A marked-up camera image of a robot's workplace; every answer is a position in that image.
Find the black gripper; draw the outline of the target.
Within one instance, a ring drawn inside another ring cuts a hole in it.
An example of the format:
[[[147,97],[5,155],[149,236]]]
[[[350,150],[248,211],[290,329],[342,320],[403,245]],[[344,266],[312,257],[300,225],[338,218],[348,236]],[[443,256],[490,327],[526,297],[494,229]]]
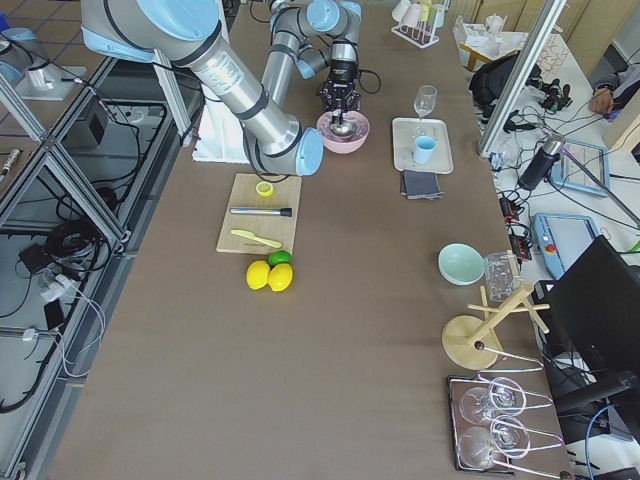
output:
[[[361,95],[356,90],[353,82],[336,83],[323,82],[317,89],[316,95],[320,98],[324,112],[359,111],[361,108]]]
[[[353,84],[359,73],[358,63],[352,60],[332,59],[329,81],[332,84]]]

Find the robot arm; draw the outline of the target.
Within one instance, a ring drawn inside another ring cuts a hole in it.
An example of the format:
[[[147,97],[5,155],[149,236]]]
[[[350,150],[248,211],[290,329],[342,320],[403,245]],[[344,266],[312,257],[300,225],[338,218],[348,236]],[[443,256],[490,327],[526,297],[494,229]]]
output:
[[[222,36],[214,1],[84,1],[85,45],[118,59],[150,63],[155,51],[172,66],[191,70],[245,129],[250,162],[259,171],[312,175],[321,165],[323,140],[286,114],[293,72],[312,78],[328,70],[323,105],[336,123],[359,106],[358,39],[362,10],[351,1],[272,1],[271,45],[256,78]]]
[[[270,48],[262,84],[279,106],[298,71],[311,79],[322,71],[318,90],[331,125],[346,129],[346,113],[360,108],[358,42],[362,7],[353,1],[270,1]]]

